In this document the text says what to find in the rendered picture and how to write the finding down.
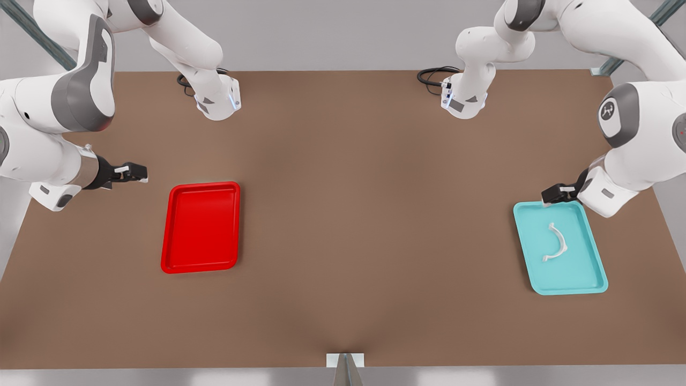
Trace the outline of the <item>light blue rectangular tray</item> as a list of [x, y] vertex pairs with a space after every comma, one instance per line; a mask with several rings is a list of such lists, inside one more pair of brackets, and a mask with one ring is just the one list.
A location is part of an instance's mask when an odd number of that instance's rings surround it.
[[520, 202], [513, 216], [525, 266], [539, 295], [603, 293], [608, 279], [585, 208], [578, 202], [543, 207]]

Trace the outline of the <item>red rectangular tray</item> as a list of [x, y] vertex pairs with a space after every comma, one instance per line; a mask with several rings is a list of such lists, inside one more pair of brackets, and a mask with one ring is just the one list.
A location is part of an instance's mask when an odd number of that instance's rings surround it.
[[161, 269], [167, 274], [231, 269], [238, 261], [241, 188], [233, 181], [170, 190]]

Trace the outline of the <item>silver frame post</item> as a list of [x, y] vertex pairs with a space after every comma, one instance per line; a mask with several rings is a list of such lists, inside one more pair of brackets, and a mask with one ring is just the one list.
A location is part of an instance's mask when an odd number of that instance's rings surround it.
[[333, 386], [363, 386], [358, 367], [364, 367], [363, 353], [328, 353], [326, 366], [335, 367]]
[[590, 70], [591, 75], [609, 77], [623, 63], [639, 69], [646, 80], [671, 81], [686, 79], [686, 49], [662, 31], [662, 26], [686, 0], [664, 0], [646, 16], [629, 0], [605, 0], [613, 11], [601, 22], [597, 53], [607, 56], [605, 63]]
[[16, 0], [0, 0], [0, 8], [66, 71], [76, 67], [76, 61], [39, 28], [36, 20]]

